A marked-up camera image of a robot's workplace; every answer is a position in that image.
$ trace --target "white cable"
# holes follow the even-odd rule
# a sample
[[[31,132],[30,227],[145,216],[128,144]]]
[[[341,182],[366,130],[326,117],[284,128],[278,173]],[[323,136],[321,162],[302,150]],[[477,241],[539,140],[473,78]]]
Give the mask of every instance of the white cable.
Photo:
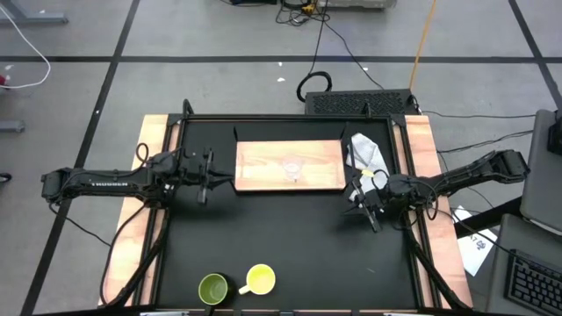
[[[49,63],[49,61],[47,60],[47,58],[45,58],[45,56],[43,56],[42,53],[40,53],[40,51],[37,50],[37,48],[35,48],[35,46],[29,42],[29,40],[27,40],[27,38],[24,36],[24,34],[19,30],[18,26],[16,25],[16,23],[11,19],[10,15],[4,10],[4,8],[2,7],[2,5],[0,5],[0,11],[2,11],[4,13],[4,15],[10,20],[10,22],[12,23],[12,25],[14,25],[14,27],[16,28],[16,31],[18,31],[19,36],[21,36],[22,39],[24,39],[25,43],[27,43],[27,45],[29,45],[29,47],[33,48],[33,50],[35,51],[35,53],[37,53],[39,56],[41,56],[41,58],[43,59],[43,61],[45,61],[47,63],[47,73],[45,74],[45,76],[43,77],[43,79],[41,79],[41,81],[36,82],[36,83],[29,83],[29,84],[24,84],[24,85],[19,85],[19,86],[3,86],[0,85],[0,88],[6,88],[6,89],[23,89],[23,88],[29,88],[29,87],[33,87],[36,85],[40,85],[42,84],[47,77],[49,77],[49,74],[51,73],[51,64]]]

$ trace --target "wooden cutting board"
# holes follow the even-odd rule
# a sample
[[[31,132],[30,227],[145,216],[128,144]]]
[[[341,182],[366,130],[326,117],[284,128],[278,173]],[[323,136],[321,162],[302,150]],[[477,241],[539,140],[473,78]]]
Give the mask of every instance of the wooden cutting board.
[[[341,190],[339,140],[239,141],[234,187],[249,190]]]

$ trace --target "black metal frame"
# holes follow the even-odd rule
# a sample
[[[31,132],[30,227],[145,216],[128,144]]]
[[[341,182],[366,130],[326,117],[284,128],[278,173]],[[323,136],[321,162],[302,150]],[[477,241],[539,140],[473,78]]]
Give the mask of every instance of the black metal frame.
[[[520,211],[521,199],[522,197],[514,198],[502,205],[498,205],[485,212],[455,223],[455,232],[457,233],[457,238],[463,238],[472,234],[471,231],[466,229],[467,226],[476,232],[490,227],[498,226],[501,223],[501,217],[505,214],[511,214],[522,218],[523,216]]]
[[[177,146],[181,146],[184,143],[184,135],[185,130],[188,126],[189,122],[204,122],[204,121],[366,121],[369,120],[384,120],[388,126],[388,132],[391,136],[391,143],[392,143],[392,154],[393,154],[393,167],[395,170],[401,170],[399,159],[398,159],[398,151],[396,146],[396,139],[394,137],[394,130],[393,130],[393,120],[389,117],[379,117],[379,116],[371,116],[370,114],[349,114],[349,115],[306,115],[306,114],[295,114],[295,115],[269,115],[269,114],[227,114],[227,115],[213,115],[213,114],[192,114],[192,113],[184,113],[184,114],[170,114],[168,116],[168,121],[166,123],[166,132],[164,134],[164,144],[162,146],[163,149],[168,149],[169,144],[171,142],[171,134],[172,129],[179,123],[179,133],[177,137]],[[404,147],[404,153],[406,156],[407,162],[407,172],[409,175],[415,175],[415,168],[414,168],[414,161],[412,157],[412,152],[409,146],[409,138],[407,136],[407,129],[405,125],[398,124],[400,128],[400,134],[402,138],[402,143]],[[145,234],[145,242],[151,241],[152,232],[154,231],[154,224],[155,220],[148,222],[148,228]],[[418,221],[418,227],[420,230],[420,237],[421,237],[421,244],[423,246],[426,255],[433,262],[433,258],[431,256],[431,248],[429,245],[429,236],[427,227],[425,224],[425,220],[422,219]],[[143,246],[143,256],[144,257],[144,249],[147,248],[147,245]],[[161,286],[161,274],[162,274],[162,261],[164,260],[166,246],[164,244],[162,248],[162,252],[158,255],[156,265],[155,265],[155,279],[152,284],[152,291],[150,295],[149,304],[155,305],[158,295],[158,288]],[[420,271],[418,270],[417,265],[417,258],[413,251],[408,251],[410,255],[410,273],[412,276],[413,281],[413,289],[414,289],[414,299],[416,306],[418,308],[424,306],[423,301],[423,293],[422,293],[422,284],[420,279]],[[433,298],[433,305],[435,307],[441,307],[441,295],[439,294],[435,284],[430,281],[430,288],[431,288],[431,296]],[[142,283],[139,284],[137,291],[135,292],[135,297],[139,298],[141,296],[142,291]]]

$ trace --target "mug handle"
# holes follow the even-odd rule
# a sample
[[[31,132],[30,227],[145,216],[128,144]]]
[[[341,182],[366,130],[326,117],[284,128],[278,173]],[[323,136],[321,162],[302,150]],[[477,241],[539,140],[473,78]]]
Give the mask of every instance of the mug handle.
[[[248,293],[249,291],[250,291],[249,285],[244,285],[238,290],[240,295],[244,295],[244,294]]]
[[[214,314],[214,305],[208,305],[205,307],[205,316],[213,316]]]

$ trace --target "green mug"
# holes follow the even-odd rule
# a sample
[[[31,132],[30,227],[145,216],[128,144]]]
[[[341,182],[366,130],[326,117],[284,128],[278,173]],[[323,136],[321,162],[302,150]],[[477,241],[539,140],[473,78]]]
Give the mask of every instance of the green mug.
[[[222,273],[206,275],[199,283],[199,299],[207,305],[205,316],[211,316],[217,305],[224,303],[232,294],[233,287]]]

